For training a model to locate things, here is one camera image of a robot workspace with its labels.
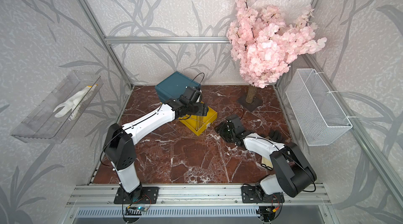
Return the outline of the yellow pull-out drawer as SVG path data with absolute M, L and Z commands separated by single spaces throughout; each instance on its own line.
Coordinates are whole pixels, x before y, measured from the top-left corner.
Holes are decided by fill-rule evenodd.
M 179 120 L 188 127 L 196 136 L 200 136 L 210 127 L 217 119 L 218 114 L 209 107 L 206 116 L 192 115 L 190 117 L 179 118 Z

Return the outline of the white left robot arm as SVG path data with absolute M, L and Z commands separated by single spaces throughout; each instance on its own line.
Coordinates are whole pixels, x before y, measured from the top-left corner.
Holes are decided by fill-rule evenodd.
M 135 146 L 145 136 L 162 125 L 186 116 L 203 116 L 209 111 L 203 102 L 182 103 L 169 100 L 145 116 L 124 125 L 113 124 L 109 127 L 105 140 L 105 155 L 118 175 L 123 190 L 132 193 L 140 188 L 136 174 Z

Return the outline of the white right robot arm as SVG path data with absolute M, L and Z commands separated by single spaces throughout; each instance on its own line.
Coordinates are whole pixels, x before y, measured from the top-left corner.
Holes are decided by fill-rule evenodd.
M 266 203 L 276 200 L 283 203 L 283 195 L 296 197 L 311 184 L 314 185 L 317 175 L 306 159 L 300 147 L 295 143 L 279 143 L 281 138 L 277 130 L 272 130 L 268 137 L 247 130 L 238 115 L 233 114 L 214 127 L 215 132 L 227 143 L 235 144 L 267 159 L 270 163 L 264 168 L 273 170 L 255 185 L 247 185 L 246 202 Z

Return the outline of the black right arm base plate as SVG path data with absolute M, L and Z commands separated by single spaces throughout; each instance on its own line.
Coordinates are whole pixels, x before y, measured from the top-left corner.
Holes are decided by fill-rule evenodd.
M 284 203 L 284 195 L 281 192 L 267 194 L 260 185 L 243 184 L 241 187 L 242 202 L 247 203 Z

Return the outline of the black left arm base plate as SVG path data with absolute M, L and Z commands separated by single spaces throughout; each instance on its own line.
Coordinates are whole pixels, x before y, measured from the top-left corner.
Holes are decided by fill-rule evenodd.
M 126 192 L 122 187 L 118 188 L 114 204 L 156 204 L 159 187 L 143 187 L 140 185 L 133 192 Z

